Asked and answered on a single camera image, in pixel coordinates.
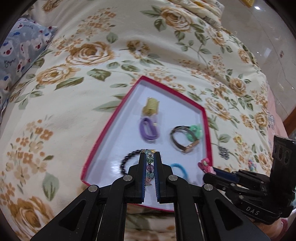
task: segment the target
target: brown watch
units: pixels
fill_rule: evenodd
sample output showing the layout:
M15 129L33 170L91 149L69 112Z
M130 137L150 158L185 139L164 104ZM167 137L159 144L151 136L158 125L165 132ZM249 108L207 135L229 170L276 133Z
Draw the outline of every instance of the brown watch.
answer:
M175 138L174 138L174 133L175 132L182 132L182 131L186 131L188 132L190 135L192 135L194 142L192 142L191 144L189 144L188 146L182 146L181 144L179 144ZM176 145L176 147L178 147L179 149L181 149L184 152L189 152L192 150L193 147L195 147L200 141L196 138L196 136L194 135L194 133L192 131L189 130L189 126L176 126L174 129L171 130L170 132L170 138L173 141L173 143Z

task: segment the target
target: bed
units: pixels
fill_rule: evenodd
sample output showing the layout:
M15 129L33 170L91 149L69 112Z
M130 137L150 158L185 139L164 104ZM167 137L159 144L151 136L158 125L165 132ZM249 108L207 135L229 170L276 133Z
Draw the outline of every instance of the bed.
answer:
M0 126L0 207L21 240L86 188L84 162L142 75L205 108L215 167L270 174L273 135L287 134L253 54L222 27L223 8L214 0L30 7L58 31L13 88ZM132 205L128 213L126 240L175 240L172 213Z

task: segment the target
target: marble floor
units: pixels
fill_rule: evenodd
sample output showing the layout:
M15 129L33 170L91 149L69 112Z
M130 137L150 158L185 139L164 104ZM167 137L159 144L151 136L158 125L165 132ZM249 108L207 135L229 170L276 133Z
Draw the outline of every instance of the marble floor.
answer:
M296 106L296 40L280 16L263 0L252 8L240 0L219 0L225 6L222 25L255 55L274 93L282 120Z

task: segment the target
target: yellow hair tie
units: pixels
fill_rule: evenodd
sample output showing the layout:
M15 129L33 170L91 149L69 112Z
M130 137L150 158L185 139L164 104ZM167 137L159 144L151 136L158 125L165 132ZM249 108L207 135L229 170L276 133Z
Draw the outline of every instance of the yellow hair tie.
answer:
M158 113L158 104L159 104L159 101L157 99L149 97L147 99L146 105L142 109L143 115L151 116L153 114L157 114Z

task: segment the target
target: blue hair tie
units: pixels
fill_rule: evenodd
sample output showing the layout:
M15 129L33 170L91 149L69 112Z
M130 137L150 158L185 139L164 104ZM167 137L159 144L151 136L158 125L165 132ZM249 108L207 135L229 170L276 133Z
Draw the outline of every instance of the blue hair tie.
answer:
M170 166L179 168L183 172L183 177L182 178L185 179L185 180L188 180L188 174L187 174L185 168L181 164L173 163Z

